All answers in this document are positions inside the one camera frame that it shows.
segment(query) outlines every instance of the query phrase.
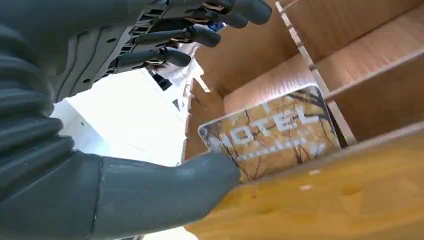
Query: wooden board edge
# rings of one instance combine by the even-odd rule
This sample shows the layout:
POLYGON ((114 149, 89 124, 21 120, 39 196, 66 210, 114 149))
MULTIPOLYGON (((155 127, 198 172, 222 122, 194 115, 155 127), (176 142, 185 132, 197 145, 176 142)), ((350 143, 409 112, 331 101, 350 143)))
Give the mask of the wooden board edge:
POLYGON ((350 89, 360 87, 361 85, 366 84, 367 81, 372 81, 372 79, 375 77, 383 75, 387 73, 388 71, 397 68, 398 66, 408 64, 408 62, 413 61, 415 58, 418 58, 423 54, 424 54, 424 47, 411 55, 402 57, 401 59, 381 68, 377 72, 371 72, 368 76, 364 77, 363 79, 359 81, 346 84, 342 87, 337 88, 336 90, 331 91, 327 96, 324 96, 324 98, 327 102, 334 101, 338 96, 343 95, 345 92, 349 91, 350 89))
MULTIPOLYGON (((318 87, 320 88, 322 95, 325 99, 327 99, 327 96, 330 94, 330 90, 327 87, 325 81, 321 77, 319 71, 316 69, 315 63, 312 60, 311 56, 309 55, 307 49, 303 45, 302 40, 299 38, 299 35, 296 31, 296 29, 293 27, 293 25, 290 22, 289 16, 285 13, 285 8, 283 8, 279 1, 275 2, 275 5, 281 14, 281 18, 285 25, 288 28, 288 31, 290 32, 290 36, 293 39, 293 41, 296 43, 296 46, 303 57, 304 61, 306 62, 309 70, 312 73, 312 76, 314 77, 316 83, 318 84, 318 87)), ((334 116, 334 119, 336 121, 336 124, 340 128, 340 131, 343 135, 343 138, 345 139, 346 143, 348 145, 356 144, 357 140, 355 139, 355 136, 352 133, 352 130, 350 129, 348 123, 346 122, 345 118, 342 115, 342 112, 337 107, 337 104, 335 102, 330 102, 328 104, 328 108, 331 111, 331 113, 334 116)))

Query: robotic arm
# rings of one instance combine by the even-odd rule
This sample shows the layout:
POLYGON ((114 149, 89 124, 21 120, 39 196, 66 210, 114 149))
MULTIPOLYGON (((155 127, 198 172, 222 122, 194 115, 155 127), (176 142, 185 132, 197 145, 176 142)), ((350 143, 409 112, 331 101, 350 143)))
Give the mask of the robotic arm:
POLYGON ((104 240, 181 226, 238 183, 237 167, 220 154, 165 167, 82 153, 49 115, 53 103, 118 69, 187 65, 169 42, 213 47, 219 36, 196 24, 263 24, 264 2, 0 2, 0 239, 104 240))

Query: robotic hand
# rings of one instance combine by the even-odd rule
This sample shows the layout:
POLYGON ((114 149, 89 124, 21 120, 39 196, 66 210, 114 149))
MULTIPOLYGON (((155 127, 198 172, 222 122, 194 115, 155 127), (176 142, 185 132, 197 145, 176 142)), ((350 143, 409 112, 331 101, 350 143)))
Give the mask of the robotic hand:
POLYGON ((107 74, 190 57, 169 47, 265 23, 261 0, 0 0, 0 239, 104 240, 203 218, 238 183, 226 156, 177 166, 73 150, 53 103, 107 74))

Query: wooden cubby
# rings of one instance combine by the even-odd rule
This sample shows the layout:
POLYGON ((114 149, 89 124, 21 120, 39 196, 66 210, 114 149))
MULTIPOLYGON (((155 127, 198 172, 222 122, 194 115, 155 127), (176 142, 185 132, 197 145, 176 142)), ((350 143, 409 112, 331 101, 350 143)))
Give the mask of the wooden cubby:
MULTIPOLYGON (((293 39, 298 41, 298 47, 306 51, 303 56, 310 63, 309 68, 316 71, 321 89, 324 92, 327 90, 326 101, 337 104, 357 141, 423 119, 424 106, 418 103, 424 101, 421 94, 424 84, 420 80, 424 50, 424 5, 409 9, 414 6, 413 1, 395 1, 393 6, 386 9, 397 7, 398 11, 388 11, 392 15, 385 15, 385 19, 390 19, 390 16, 394 18, 380 26, 376 25, 381 23, 381 16, 378 15, 374 22, 374 18, 368 20, 374 24, 369 23, 364 28, 362 32, 365 35, 357 39, 357 34, 352 35, 349 44, 340 49, 334 47, 334 52, 330 52, 325 44, 308 47, 312 44, 306 42, 324 41, 320 39, 321 36, 307 37, 305 30, 295 23, 301 26, 306 24, 296 17, 293 17, 295 20, 290 18, 295 12, 292 8, 296 10, 297 4, 303 2, 307 1, 296 2, 285 10, 289 20, 286 24, 290 25, 289 31, 295 31, 292 36, 295 35, 293 39), (402 15, 396 15, 402 12, 400 10, 408 9, 402 15)), ((355 15, 354 7, 350 11, 355 15)), ((320 24, 318 22, 314 27, 319 28, 320 24)), ((349 29, 349 25, 343 19, 333 21, 336 29, 349 29)), ((311 22, 307 26, 308 29, 313 28, 311 22)), ((343 43, 348 42, 349 39, 343 39, 343 43)))
MULTIPOLYGON (((186 229, 200 240, 424 239, 424 1, 279 0, 276 6, 273 15, 281 24, 274 22, 265 39, 284 38, 290 54, 238 75, 275 57, 277 45, 265 47, 257 39, 251 56, 241 48, 224 49, 232 60, 242 56, 232 73, 210 73, 219 64, 229 71, 227 60, 201 63, 212 91, 194 84, 192 92, 215 97, 202 105, 192 98, 191 117, 201 119, 192 123, 316 82, 349 146, 236 187, 186 229)), ((259 36, 255 31, 250 37, 259 36)), ((240 36, 225 44, 243 42, 246 35, 240 36)), ((188 140, 194 141, 193 134, 187 132, 188 140)), ((200 146, 196 151, 191 156, 206 152, 200 146)))

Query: motel sign plate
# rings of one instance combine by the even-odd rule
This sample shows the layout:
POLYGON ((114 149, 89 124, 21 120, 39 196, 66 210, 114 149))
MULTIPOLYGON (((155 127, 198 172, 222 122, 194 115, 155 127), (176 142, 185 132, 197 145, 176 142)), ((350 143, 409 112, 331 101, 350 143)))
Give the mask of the motel sign plate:
POLYGON ((212 153, 228 154, 241 182, 280 172, 339 149, 324 99, 316 85, 201 125, 212 153))

